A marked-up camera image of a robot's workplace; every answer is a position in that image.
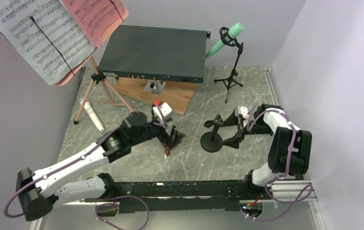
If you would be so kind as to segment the black round-base mic stand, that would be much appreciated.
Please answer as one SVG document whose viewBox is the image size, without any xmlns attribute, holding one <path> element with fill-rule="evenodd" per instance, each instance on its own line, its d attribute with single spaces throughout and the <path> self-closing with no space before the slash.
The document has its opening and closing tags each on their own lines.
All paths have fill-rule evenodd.
<svg viewBox="0 0 364 230">
<path fill-rule="evenodd" d="M 217 114 L 213 120 L 207 120 L 204 123 L 205 128 L 211 128 L 212 131 L 204 133 L 200 138 L 201 147 L 210 153 L 218 152 L 222 148 L 222 137 L 218 134 L 218 130 L 223 126 L 223 119 Z"/>
</svg>

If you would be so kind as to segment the white microphone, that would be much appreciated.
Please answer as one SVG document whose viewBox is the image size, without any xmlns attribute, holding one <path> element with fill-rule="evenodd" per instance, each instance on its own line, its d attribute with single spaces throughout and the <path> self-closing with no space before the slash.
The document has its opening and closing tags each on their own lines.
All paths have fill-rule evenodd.
<svg viewBox="0 0 364 230">
<path fill-rule="evenodd" d="M 100 131 L 103 132 L 105 131 L 104 125 L 102 124 L 102 122 L 100 121 L 100 119 L 98 118 L 96 112 L 94 111 L 94 109 L 92 108 L 91 104 L 89 101 L 87 101 L 84 105 L 84 110 L 87 112 L 88 116 L 90 117 L 91 121 L 93 122 L 93 124 L 95 125 L 95 127 Z"/>
</svg>

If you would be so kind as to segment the green microphone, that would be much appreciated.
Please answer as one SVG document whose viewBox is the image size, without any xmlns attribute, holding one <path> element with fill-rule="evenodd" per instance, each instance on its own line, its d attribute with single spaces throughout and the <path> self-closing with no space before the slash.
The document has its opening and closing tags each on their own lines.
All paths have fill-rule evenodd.
<svg viewBox="0 0 364 230">
<path fill-rule="evenodd" d="M 219 30 L 220 40 L 214 44 L 206 53 L 205 58 L 208 59 L 220 51 L 224 46 L 241 47 L 237 41 L 237 37 L 243 32 L 244 26 L 241 23 L 236 23 L 231 28 L 222 27 Z"/>
</svg>

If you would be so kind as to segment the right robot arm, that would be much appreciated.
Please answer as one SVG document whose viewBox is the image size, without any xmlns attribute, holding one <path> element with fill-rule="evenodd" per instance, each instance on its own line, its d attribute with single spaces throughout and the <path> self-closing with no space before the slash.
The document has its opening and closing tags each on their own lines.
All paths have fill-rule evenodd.
<svg viewBox="0 0 364 230">
<path fill-rule="evenodd" d="M 246 135 L 273 136 L 267 162 L 249 173 L 248 183 L 243 185 L 243 194 L 256 198 L 265 186 L 279 179 L 293 179 L 304 175 L 309 168 L 312 133 L 296 126 L 278 105 L 265 104 L 248 110 L 236 107 L 222 122 L 223 127 L 236 126 L 237 133 L 222 145 L 239 148 Z"/>
</svg>

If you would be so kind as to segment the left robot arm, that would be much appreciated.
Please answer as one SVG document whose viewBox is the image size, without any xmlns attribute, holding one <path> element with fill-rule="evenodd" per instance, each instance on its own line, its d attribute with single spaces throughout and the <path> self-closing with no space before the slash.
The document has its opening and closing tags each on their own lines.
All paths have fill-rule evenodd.
<svg viewBox="0 0 364 230">
<path fill-rule="evenodd" d="M 54 206 L 82 198 L 112 200 L 116 187 L 112 177 L 103 173 L 90 180 L 72 180 L 92 169 L 110 164 L 131 152 L 131 148 L 157 138 L 168 156 L 185 134 L 176 126 L 168 133 L 158 118 L 148 122 L 146 114 L 132 112 L 122 124 L 71 157 L 46 168 L 32 171 L 24 168 L 17 174 L 16 194 L 22 216 L 33 221 L 47 215 Z"/>
</svg>

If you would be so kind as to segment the brown plastic faucet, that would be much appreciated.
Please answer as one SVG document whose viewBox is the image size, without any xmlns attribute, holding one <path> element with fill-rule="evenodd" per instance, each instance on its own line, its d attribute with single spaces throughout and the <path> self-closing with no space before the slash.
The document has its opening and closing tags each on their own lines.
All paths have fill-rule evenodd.
<svg viewBox="0 0 364 230">
<path fill-rule="evenodd" d="M 164 148 L 164 152 L 165 152 L 165 157 L 167 158 L 171 153 L 171 149 L 168 146 L 166 146 Z"/>
</svg>

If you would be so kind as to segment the wooden board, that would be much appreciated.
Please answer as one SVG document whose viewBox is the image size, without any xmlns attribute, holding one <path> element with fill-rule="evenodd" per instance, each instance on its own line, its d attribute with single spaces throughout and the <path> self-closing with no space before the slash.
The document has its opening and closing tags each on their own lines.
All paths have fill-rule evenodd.
<svg viewBox="0 0 364 230">
<path fill-rule="evenodd" d="M 166 102 L 172 109 L 184 115 L 198 87 L 198 84 L 165 81 L 160 93 L 149 87 L 148 80 L 120 78 L 114 88 L 121 94 L 135 100 L 152 104 L 156 100 Z"/>
</svg>

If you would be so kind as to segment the dark rack audio unit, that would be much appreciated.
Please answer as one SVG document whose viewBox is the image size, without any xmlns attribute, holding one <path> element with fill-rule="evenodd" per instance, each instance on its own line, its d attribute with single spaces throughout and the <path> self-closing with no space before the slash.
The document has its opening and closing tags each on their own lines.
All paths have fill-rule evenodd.
<svg viewBox="0 0 364 230">
<path fill-rule="evenodd" d="M 203 30 L 120 25 L 98 69 L 120 78 L 201 84 L 210 36 Z"/>
</svg>

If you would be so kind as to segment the pink sheet music page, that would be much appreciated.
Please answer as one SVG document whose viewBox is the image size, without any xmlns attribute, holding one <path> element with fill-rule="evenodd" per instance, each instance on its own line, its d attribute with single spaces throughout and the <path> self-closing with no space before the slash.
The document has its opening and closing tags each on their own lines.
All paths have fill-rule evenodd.
<svg viewBox="0 0 364 230">
<path fill-rule="evenodd" d="M 120 0 L 62 0 L 61 3 L 96 47 L 129 15 Z"/>
</svg>

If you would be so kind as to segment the white sheet music page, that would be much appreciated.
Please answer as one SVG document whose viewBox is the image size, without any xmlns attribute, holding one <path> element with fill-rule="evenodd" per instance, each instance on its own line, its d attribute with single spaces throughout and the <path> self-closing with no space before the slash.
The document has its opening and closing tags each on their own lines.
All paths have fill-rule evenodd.
<svg viewBox="0 0 364 230">
<path fill-rule="evenodd" d="M 59 0 L 0 0 L 0 32 L 48 85 L 96 49 Z"/>
</svg>

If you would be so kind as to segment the metal bracket under unit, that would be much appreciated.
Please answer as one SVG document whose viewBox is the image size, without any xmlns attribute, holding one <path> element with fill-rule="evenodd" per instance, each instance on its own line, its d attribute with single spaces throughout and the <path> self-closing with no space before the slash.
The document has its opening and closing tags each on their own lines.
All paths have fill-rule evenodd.
<svg viewBox="0 0 364 230">
<path fill-rule="evenodd" d="M 166 85 L 165 81 L 148 80 L 144 87 L 144 91 L 160 95 Z"/>
</svg>

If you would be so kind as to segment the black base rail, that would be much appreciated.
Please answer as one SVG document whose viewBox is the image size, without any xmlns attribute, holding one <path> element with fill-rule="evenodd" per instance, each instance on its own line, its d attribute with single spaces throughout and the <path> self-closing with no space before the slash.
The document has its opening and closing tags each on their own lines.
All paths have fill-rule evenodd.
<svg viewBox="0 0 364 230">
<path fill-rule="evenodd" d="M 101 197 L 86 198 L 85 202 L 107 202 L 112 198 L 119 203 L 121 214 L 144 211 L 146 207 L 150 211 L 239 211 L 241 204 L 264 195 L 263 187 L 247 180 L 115 182 Z"/>
</svg>

